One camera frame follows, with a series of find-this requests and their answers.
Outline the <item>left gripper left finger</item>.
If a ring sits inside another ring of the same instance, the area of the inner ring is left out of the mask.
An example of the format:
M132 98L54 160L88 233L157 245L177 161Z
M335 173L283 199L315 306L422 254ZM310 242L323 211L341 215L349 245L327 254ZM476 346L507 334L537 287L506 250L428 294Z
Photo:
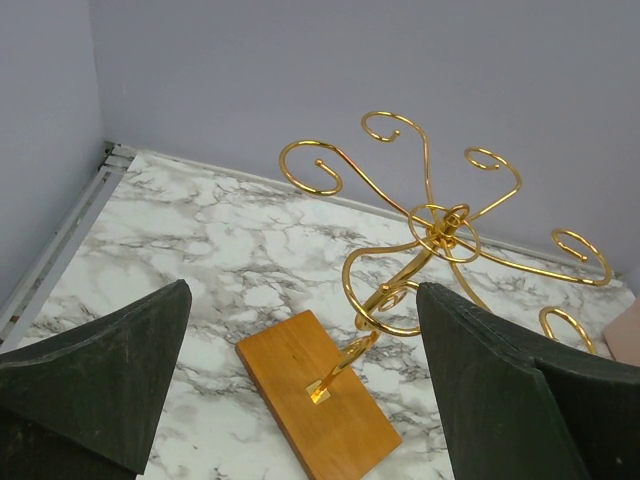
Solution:
M2 478L142 475L191 304L188 284L178 280L106 316L2 354Z

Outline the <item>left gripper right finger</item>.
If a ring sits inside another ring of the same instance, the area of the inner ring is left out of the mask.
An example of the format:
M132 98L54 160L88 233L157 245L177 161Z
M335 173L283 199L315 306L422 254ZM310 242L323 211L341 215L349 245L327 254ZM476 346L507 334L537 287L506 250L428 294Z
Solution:
M635 479L639 370L422 283L421 337L458 479Z

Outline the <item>wooden rack base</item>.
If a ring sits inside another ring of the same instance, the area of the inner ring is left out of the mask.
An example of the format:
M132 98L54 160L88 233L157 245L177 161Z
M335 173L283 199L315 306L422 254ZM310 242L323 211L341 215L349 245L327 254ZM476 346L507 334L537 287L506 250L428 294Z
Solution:
M309 310L251 335L236 353L311 479L360 479L402 443Z

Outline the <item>pink plastic storage box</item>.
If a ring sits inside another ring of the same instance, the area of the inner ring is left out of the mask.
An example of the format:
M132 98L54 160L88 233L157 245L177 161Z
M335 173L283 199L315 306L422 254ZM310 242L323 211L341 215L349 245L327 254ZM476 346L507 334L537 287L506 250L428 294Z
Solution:
M616 317L603 331L611 356L618 362L640 366L640 304L633 304Z

